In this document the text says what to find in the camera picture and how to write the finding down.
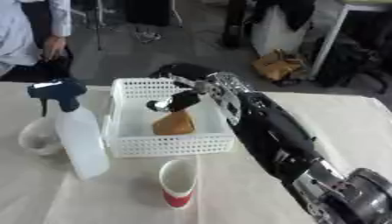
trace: white spray bottle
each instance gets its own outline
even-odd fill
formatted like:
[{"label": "white spray bottle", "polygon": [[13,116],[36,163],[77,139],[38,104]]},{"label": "white spray bottle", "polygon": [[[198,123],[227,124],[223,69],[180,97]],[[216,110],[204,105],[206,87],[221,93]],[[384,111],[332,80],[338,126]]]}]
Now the white spray bottle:
[{"label": "white spray bottle", "polygon": [[59,102],[56,131],[80,179],[90,179],[109,169],[109,159],[94,114],[83,108],[76,97],[87,92],[74,78],[53,80],[28,87],[31,98],[41,100],[43,116],[47,100]]}]

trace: tan bag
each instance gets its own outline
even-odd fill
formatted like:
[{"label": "tan bag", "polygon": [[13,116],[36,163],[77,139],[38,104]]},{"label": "tan bag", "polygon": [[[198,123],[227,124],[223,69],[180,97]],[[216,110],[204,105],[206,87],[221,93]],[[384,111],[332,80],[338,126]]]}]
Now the tan bag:
[{"label": "tan bag", "polygon": [[275,50],[253,63],[254,68],[260,75],[273,81],[282,80],[287,75],[301,68],[302,65],[301,59],[287,59],[282,50]]}]

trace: paper cup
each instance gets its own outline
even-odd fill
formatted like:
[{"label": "paper cup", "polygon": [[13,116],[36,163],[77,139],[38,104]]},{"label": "paper cup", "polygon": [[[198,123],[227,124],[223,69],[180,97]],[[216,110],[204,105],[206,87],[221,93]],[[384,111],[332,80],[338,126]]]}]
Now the paper cup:
[{"label": "paper cup", "polygon": [[63,149],[54,127],[54,120],[42,117],[27,125],[18,138],[20,146],[40,156],[56,154]]},{"label": "paper cup", "polygon": [[173,208],[185,207],[196,185],[195,166],[186,160],[172,160],[162,166],[159,181],[164,199]]}]

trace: robotic hand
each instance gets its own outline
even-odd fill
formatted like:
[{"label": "robotic hand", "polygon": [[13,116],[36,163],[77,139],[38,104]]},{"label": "robotic hand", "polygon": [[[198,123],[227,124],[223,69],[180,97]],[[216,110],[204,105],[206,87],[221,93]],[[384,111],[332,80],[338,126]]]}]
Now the robotic hand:
[{"label": "robotic hand", "polygon": [[392,223],[392,185],[360,168],[344,177],[314,150],[309,134],[269,97],[234,74],[192,64],[161,67],[151,78],[173,79],[187,88],[149,109],[175,112],[209,94],[249,153],[296,199],[317,223]]}]

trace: plastic basket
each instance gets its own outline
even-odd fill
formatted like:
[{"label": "plastic basket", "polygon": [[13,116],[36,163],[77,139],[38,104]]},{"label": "plastic basket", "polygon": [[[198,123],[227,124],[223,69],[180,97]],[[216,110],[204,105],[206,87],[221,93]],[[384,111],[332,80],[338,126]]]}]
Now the plastic basket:
[{"label": "plastic basket", "polygon": [[184,91],[168,79],[117,79],[112,86],[103,138],[115,158],[194,155],[230,151],[235,136],[209,96],[188,108],[195,131],[187,135],[157,136],[152,124],[166,113],[150,111],[146,103]]}]

